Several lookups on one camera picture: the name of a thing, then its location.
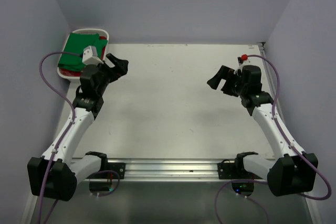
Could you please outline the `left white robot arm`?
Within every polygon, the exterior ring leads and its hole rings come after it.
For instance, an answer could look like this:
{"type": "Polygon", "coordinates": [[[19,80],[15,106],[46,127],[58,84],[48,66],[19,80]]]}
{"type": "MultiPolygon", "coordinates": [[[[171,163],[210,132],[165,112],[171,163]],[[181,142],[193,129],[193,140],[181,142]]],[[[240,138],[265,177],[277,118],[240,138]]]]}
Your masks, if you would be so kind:
{"type": "Polygon", "coordinates": [[[73,154],[83,135],[97,118],[103,106],[103,94],[107,86],[128,73],[129,62],[107,54],[114,65],[105,62],[87,65],[80,73],[80,85],[71,103],[71,112],[56,139],[41,157],[32,157],[28,164],[28,177],[34,196],[69,201],[83,180],[92,174],[108,169],[104,153],[87,152],[72,163],[73,154]]]}

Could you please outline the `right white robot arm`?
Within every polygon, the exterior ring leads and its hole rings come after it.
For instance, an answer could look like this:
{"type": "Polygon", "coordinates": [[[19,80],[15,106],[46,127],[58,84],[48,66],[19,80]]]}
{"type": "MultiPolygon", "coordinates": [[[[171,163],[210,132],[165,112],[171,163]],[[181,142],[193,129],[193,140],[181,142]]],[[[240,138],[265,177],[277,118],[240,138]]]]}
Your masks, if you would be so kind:
{"type": "Polygon", "coordinates": [[[234,70],[221,66],[207,84],[216,90],[220,81],[225,83],[222,93],[239,97],[249,115],[258,123],[273,151],[275,161],[269,161],[256,152],[237,154],[235,171],[246,175],[253,173],[267,181],[270,191],[275,196],[298,194],[312,191],[318,166],[318,159],[313,153],[306,153],[294,139],[286,142],[278,125],[277,113],[272,111],[274,103],[269,93],[262,90],[261,69],[246,65],[234,70]]]}

